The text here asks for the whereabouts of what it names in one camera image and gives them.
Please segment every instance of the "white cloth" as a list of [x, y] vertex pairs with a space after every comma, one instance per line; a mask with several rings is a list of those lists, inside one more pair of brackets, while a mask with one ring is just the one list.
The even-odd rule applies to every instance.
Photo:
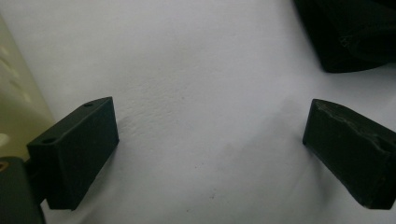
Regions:
[[113, 96], [120, 144], [64, 223], [394, 223], [302, 144], [313, 98], [396, 130], [396, 66], [331, 75], [289, 0], [0, 1], [54, 117]]

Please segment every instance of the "hole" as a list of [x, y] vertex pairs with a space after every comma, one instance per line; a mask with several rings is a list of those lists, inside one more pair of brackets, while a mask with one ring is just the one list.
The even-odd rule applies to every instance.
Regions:
[[47, 139], [44, 139], [41, 142], [44, 143], [44, 144], [49, 144], [49, 143], [55, 142], [55, 140], [56, 140], [56, 138], [47, 138]]
[[8, 166], [9, 163], [7, 161], [0, 161], [0, 172], [6, 170]]
[[9, 136], [5, 133], [0, 133], [0, 147], [5, 146], [9, 142]]

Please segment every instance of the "black block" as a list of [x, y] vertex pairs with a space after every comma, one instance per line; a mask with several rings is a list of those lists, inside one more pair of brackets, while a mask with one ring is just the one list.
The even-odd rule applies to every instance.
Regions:
[[88, 102], [28, 144], [51, 209], [76, 209], [119, 142], [111, 97]]
[[23, 160], [0, 158], [0, 223], [43, 224], [41, 207], [30, 189]]
[[326, 72], [396, 62], [394, 0], [293, 0]]
[[395, 132], [342, 105], [313, 100], [303, 142], [361, 205], [392, 207]]

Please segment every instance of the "screw hole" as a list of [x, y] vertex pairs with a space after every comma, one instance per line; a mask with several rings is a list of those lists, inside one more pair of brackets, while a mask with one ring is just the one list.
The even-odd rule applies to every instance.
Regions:
[[0, 172], [6, 170], [8, 166], [9, 163], [7, 161], [0, 161]]
[[55, 142], [55, 140], [56, 140], [56, 138], [47, 138], [47, 139], [43, 140], [42, 143], [49, 144], [49, 143]]

